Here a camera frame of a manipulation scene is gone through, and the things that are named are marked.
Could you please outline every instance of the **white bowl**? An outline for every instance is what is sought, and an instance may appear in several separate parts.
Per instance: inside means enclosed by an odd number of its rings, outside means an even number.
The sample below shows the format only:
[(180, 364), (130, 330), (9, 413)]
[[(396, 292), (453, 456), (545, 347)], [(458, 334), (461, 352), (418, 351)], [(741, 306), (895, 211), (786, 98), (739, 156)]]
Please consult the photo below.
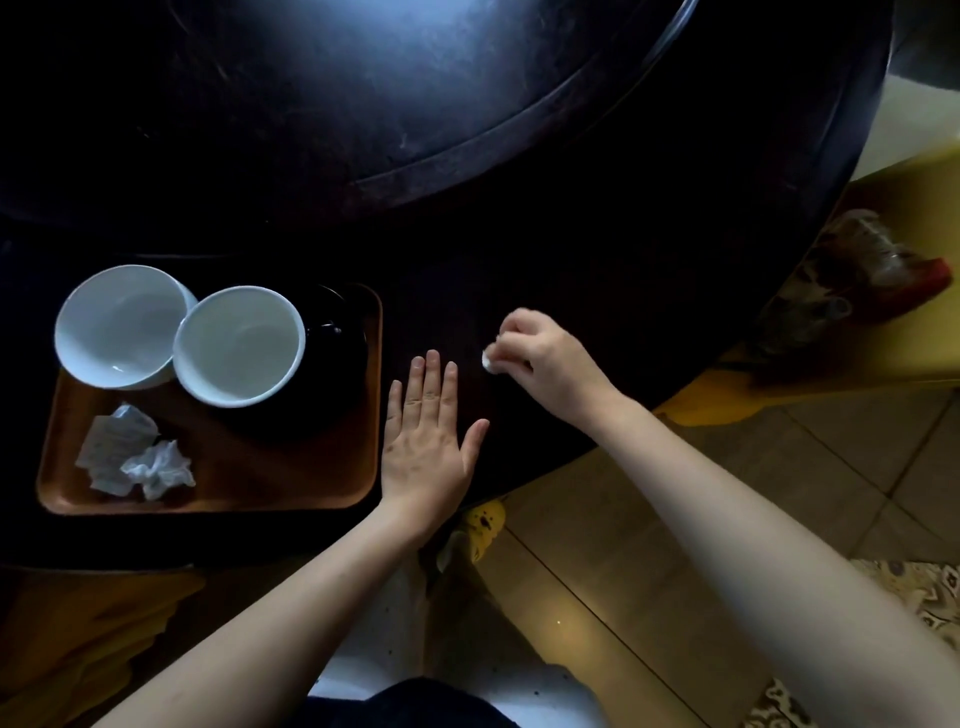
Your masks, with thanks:
[(215, 407), (249, 407), (297, 371), (306, 328), (292, 303), (254, 285), (226, 288), (190, 311), (174, 340), (174, 368), (187, 392)]
[(174, 337), (197, 299), (147, 265), (85, 280), (60, 308), (54, 348), (74, 378), (101, 389), (147, 389), (174, 378)]

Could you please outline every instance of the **person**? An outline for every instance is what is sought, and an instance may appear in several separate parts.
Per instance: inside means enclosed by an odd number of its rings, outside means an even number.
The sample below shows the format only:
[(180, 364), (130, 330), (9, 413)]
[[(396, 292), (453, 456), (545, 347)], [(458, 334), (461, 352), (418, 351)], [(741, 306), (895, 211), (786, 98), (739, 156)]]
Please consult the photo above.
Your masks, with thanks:
[[(960, 725), (960, 669), (948, 647), (618, 392), (552, 319), (511, 313), (485, 354), (493, 372), (610, 454), (822, 726)], [(411, 363), (403, 403), (401, 389), (390, 388), (372, 512), (98, 726), (605, 724), (592, 693), (544, 665), (498, 614), (470, 562), (473, 525), (442, 551), (426, 626), (416, 626), (412, 555), (456, 511), (490, 423), (473, 423), (458, 447), (457, 367), (447, 363), (442, 375), (435, 351)], [(489, 515), (499, 518), (495, 508)]]

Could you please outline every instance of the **forearm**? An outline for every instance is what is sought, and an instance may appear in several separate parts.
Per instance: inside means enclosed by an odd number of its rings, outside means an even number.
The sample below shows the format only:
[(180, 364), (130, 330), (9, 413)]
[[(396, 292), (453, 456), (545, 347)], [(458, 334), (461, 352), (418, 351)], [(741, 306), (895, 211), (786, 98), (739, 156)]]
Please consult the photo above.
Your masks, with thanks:
[(377, 508), (98, 727), (276, 725), (306, 697), (360, 606), (414, 547), (413, 537)]
[(588, 434), (815, 717), (826, 725), (957, 724), (960, 670), (917, 619), (639, 404), (607, 405)]

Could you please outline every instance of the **hand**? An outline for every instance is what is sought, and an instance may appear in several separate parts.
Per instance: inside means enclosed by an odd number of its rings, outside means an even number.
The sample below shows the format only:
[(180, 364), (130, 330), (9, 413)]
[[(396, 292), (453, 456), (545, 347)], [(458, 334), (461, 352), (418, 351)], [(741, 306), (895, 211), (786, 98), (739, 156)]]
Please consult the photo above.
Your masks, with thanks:
[(544, 313), (518, 308), (484, 351), (494, 374), (508, 374), (546, 410), (584, 431), (620, 396), (584, 345)]
[(390, 385), (383, 428), (383, 500), (380, 507), (414, 529), (422, 544), (457, 510), (473, 477), (480, 445), (490, 426), (477, 420), (457, 447), (457, 365), (430, 350), (410, 362), (407, 399)]

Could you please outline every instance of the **yellow shoe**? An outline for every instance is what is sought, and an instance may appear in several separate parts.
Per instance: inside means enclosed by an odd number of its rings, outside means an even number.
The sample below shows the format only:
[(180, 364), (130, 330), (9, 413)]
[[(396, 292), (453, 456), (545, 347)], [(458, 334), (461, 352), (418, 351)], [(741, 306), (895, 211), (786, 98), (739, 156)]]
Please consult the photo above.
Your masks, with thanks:
[(446, 569), (454, 551), (460, 551), (476, 564), (506, 522), (507, 509), (499, 500), (491, 500), (468, 510), (437, 554), (437, 569), (440, 572)]

